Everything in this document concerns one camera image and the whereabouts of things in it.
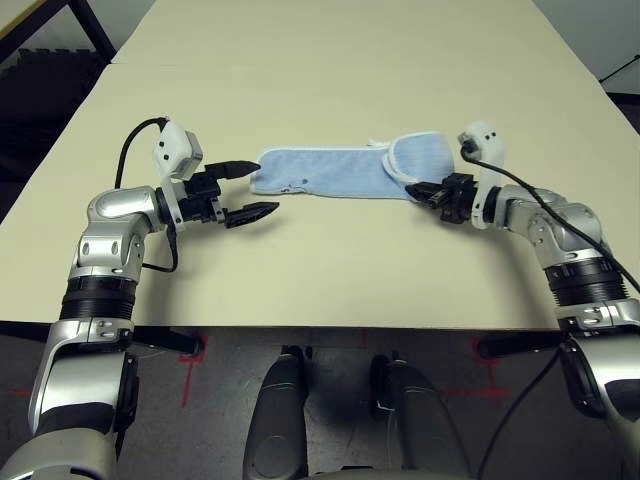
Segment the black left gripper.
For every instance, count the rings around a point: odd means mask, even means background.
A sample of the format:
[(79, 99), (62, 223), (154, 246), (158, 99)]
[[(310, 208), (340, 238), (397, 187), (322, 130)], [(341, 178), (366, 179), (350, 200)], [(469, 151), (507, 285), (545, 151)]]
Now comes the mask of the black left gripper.
[(259, 164), (245, 160), (206, 164), (204, 172), (195, 173), (189, 180), (181, 182), (183, 193), (178, 206), (183, 221), (224, 223), (227, 229), (232, 229), (257, 222), (273, 213), (279, 207), (278, 202), (255, 202), (225, 213), (218, 200), (221, 194), (218, 180), (242, 178), (259, 169)]

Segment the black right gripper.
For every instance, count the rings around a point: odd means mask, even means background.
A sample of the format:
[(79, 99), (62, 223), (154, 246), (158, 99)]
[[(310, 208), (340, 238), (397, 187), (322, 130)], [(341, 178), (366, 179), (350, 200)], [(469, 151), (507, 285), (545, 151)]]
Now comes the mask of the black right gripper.
[(429, 208), (441, 208), (440, 220), (451, 224), (463, 224), (470, 220), (476, 195), (476, 182), (470, 174), (453, 173), (441, 184), (418, 182), (405, 186), (410, 196)]

